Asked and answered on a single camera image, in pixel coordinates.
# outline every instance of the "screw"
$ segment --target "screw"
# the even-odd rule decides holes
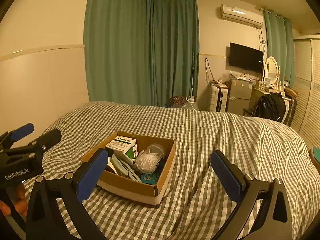
[[[282,179],[276,178],[276,182],[281,185],[282,184]]]
[[[36,182],[41,182],[43,180],[43,177],[42,176],[39,176],[36,178]]]
[[[66,179],[71,179],[71,178],[73,177],[73,173],[72,173],[72,172],[68,172],[68,173],[66,173],[66,174],[64,175],[64,177],[65,177]]]
[[[252,174],[246,174],[245,177],[246,177],[247,180],[253,180],[254,179],[254,176]]]

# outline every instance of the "bed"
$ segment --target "bed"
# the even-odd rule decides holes
[[[283,179],[292,215],[293,239],[307,229],[320,209],[320,177],[301,137],[290,127],[257,117],[181,108],[92,102],[54,122],[59,144],[45,154],[47,179],[75,171],[81,156],[115,130],[176,140],[176,163],[158,208],[95,187],[83,202],[107,239],[211,239],[236,204],[228,199],[210,166],[220,149],[243,173],[257,179]],[[25,181],[30,197],[35,178]],[[57,200],[69,231],[78,236],[62,200]],[[259,210],[258,201],[240,236]]]

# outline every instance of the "television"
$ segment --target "television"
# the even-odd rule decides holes
[[[230,43],[229,65],[262,73],[263,51]]]

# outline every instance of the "green curtain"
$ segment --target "green curtain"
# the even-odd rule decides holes
[[[197,95],[199,24],[196,0],[148,0],[150,6],[150,67],[155,104]]]
[[[280,81],[283,84],[284,77],[288,79],[288,85],[294,83],[294,42],[292,25],[289,19],[267,10],[264,12],[267,29],[267,56],[274,57],[280,68]]]
[[[153,105],[147,0],[88,0],[85,67],[91,101]]]

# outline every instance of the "human hand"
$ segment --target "human hand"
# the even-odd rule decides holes
[[[19,197],[19,200],[13,203],[13,205],[19,214],[27,216],[28,204],[26,201],[26,188],[23,183],[20,183],[17,187],[17,196]],[[0,210],[5,216],[9,216],[11,214],[10,208],[2,201],[0,201]]]

